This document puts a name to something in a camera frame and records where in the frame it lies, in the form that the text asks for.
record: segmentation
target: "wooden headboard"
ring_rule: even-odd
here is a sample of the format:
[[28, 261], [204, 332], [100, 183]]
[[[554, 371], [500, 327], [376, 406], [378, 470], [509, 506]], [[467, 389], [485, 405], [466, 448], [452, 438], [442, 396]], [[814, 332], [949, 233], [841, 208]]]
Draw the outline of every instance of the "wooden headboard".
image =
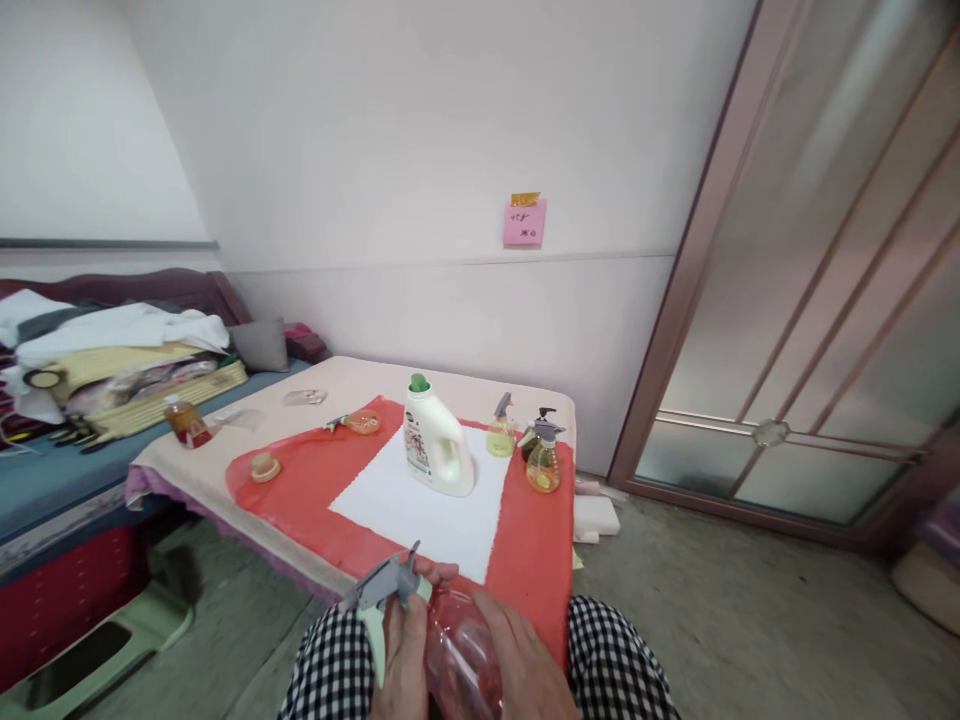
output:
[[24, 288], [60, 302], [97, 300], [120, 305], [127, 300], [167, 300], [183, 310], [219, 315], [227, 326], [253, 321], [222, 272], [170, 268], [144, 275], [77, 275], [53, 283], [0, 279], [0, 298]]

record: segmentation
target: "gray pillow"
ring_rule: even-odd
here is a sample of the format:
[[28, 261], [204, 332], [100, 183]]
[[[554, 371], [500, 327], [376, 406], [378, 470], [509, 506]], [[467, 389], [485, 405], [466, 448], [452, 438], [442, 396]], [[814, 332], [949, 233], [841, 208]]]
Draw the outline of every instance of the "gray pillow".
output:
[[259, 320], [227, 328], [237, 354], [247, 370], [256, 372], [288, 372], [287, 338], [283, 334], [283, 318]]

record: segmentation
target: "black and white checkered fabric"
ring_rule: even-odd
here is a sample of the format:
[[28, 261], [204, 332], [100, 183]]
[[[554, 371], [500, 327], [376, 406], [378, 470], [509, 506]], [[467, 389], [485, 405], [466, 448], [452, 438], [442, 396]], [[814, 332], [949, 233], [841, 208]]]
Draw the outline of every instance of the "black and white checkered fabric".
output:
[[570, 600], [570, 690], [580, 717], [679, 720], [663, 668], [619, 610]]
[[[618, 610], [570, 600], [570, 690], [580, 716], [679, 720], [663, 668]], [[353, 611], [330, 608], [307, 631], [280, 720], [366, 720], [375, 683], [366, 633]]]

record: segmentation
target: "door frame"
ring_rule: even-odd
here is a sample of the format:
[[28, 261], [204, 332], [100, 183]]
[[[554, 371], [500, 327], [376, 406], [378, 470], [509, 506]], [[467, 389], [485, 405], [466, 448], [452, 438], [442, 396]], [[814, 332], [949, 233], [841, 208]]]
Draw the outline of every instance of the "door frame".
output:
[[758, 0], [607, 475], [615, 488], [745, 524], [870, 553], [904, 549], [921, 512], [960, 476], [960, 425], [928, 443], [856, 523], [841, 526], [635, 479], [699, 305], [730, 200], [749, 165], [813, 0]]

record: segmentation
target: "blue bed sheet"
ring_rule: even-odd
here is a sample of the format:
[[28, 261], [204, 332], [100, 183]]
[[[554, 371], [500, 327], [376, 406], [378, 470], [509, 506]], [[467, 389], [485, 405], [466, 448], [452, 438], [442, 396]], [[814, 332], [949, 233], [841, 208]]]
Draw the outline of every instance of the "blue bed sheet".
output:
[[[307, 367], [307, 363], [291, 360], [289, 373], [254, 373], [240, 387], [201, 403], [200, 410], [205, 414], [219, 410]], [[81, 455], [79, 448], [57, 448], [39, 438], [30, 446], [41, 455], [0, 459], [0, 545], [122, 483], [140, 451], [167, 432], [169, 426], [159, 423], [90, 455]]]

